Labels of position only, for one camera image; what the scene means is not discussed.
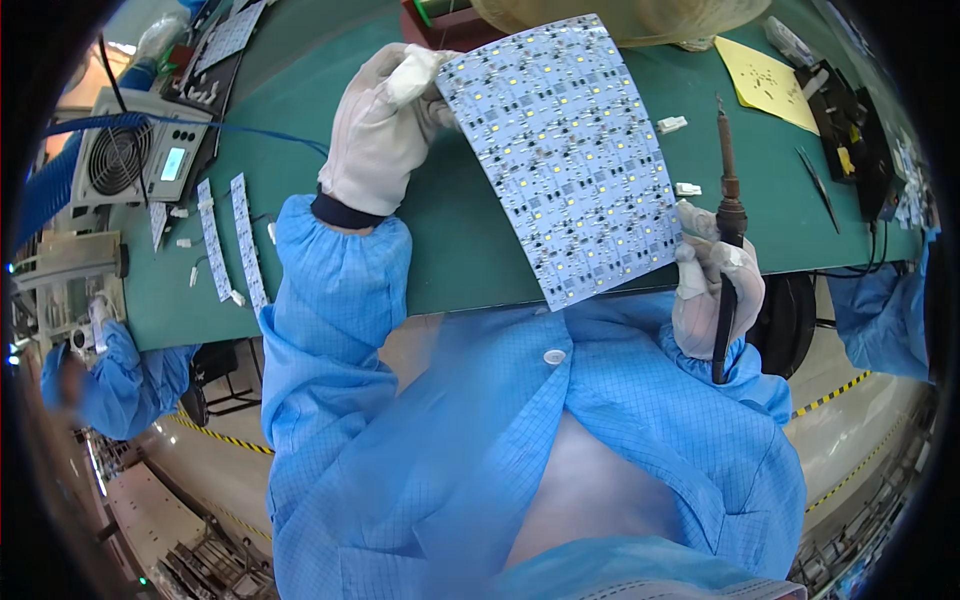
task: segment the led circuit board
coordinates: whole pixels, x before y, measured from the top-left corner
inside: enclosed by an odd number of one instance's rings
[[[200,211],[201,225],[204,227],[204,243],[206,257],[210,263],[210,272],[213,274],[213,283],[217,287],[217,298],[220,302],[230,298],[230,276],[227,274],[227,264],[224,262],[224,253],[220,248],[220,236],[217,234],[217,221],[213,216],[213,194],[210,192],[210,180],[203,180],[197,186],[197,208]]]
[[[437,86],[551,310],[674,261],[681,224],[654,124],[596,15],[464,54]]]
[[[250,208],[247,204],[247,181],[243,173],[230,180],[230,196],[233,197],[233,221],[237,227],[237,241],[240,243],[240,259],[243,273],[247,278],[247,289],[253,304],[253,313],[259,317],[260,310],[270,303],[263,289],[263,276],[260,274],[260,261],[256,257],[256,245],[253,242],[253,227],[250,222]]]
[[[154,240],[154,254],[160,248],[163,231],[167,229],[167,205],[165,203],[147,203],[150,211],[150,235]]]

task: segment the worker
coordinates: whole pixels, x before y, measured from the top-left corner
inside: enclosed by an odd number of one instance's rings
[[[790,391],[743,337],[763,280],[711,213],[679,206],[696,235],[676,293],[448,314],[395,397],[377,349],[406,317],[411,238],[393,212],[455,126],[432,85],[448,58],[391,44],[366,62],[318,193],[276,222],[259,324],[280,595],[805,597],[783,581],[806,496]],[[739,304],[714,385],[721,273]]]
[[[936,230],[924,234],[917,268],[883,264],[853,276],[832,269],[827,282],[837,334],[847,358],[858,369],[933,382],[924,322],[924,290],[930,246]]]
[[[40,373],[47,410],[66,409],[108,438],[129,440],[155,420],[177,412],[178,400],[194,422],[208,419],[202,394],[186,394],[190,360],[199,346],[137,352],[130,332],[110,320],[103,324],[107,352],[88,371],[67,344],[51,349]]]

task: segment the white glove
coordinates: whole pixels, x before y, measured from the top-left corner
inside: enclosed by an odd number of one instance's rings
[[[677,203],[684,229],[684,241],[677,246],[680,285],[673,303],[673,331],[677,346],[690,358],[709,360],[713,356],[717,321],[720,316],[720,274],[736,289],[736,312],[730,340],[754,326],[763,305],[766,285],[756,265],[754,245],[743,240],[743,249],[720,240],[716,215],[686,200]]]
[[[433,83],[456,56],[393,43],[360,67],[333,118],[330,155],[317,177],[323,193],[367,214],[394,213],[437,131],[456,126]]]

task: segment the dark navy cuff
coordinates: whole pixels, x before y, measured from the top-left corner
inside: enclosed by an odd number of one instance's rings
[[[317,200],[310,205],[310,212],[324,223],[344,229],[373,228],[386,219],[386,217],[354,210],[339,200],[330,198],[321,191],[319,184],[317,185]]]

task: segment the white connector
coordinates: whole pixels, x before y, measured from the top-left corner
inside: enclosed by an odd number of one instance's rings
[[[686,117],[667,117],[657,121],[657,131],[660,133],[675,132],[681,127],[686,127]]]
[[[682,183],[677,181],[673,185],[678,196],[700,196],[704,193],[703,190],[700,189],[699,185],[694,185],[693,183]]]

